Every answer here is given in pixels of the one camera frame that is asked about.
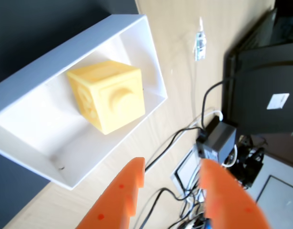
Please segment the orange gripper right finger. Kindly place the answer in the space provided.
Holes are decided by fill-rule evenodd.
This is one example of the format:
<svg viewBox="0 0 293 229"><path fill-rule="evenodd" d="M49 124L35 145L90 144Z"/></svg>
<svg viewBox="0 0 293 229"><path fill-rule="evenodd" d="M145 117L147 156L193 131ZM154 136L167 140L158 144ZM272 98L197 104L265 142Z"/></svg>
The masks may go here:
<svg viewBox="0 0 293 229"><path fill-rule="evenodd" d="M255 201L235 177L217 162L202 159L200 186L206 190L205 217L213 229L269 229Z"/></svg>

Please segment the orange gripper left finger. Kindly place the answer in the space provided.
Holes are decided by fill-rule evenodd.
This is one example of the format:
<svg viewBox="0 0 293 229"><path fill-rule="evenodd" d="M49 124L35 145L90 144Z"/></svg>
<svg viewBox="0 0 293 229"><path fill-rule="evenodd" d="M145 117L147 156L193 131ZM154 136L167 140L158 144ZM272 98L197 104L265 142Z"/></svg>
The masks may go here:
<svg viewBox="0 0 293 229"><path fill-rule="evenodd" d="M118 173L94 203L78 229L128 229L144 186L145 158L135 157Z"/></svg>

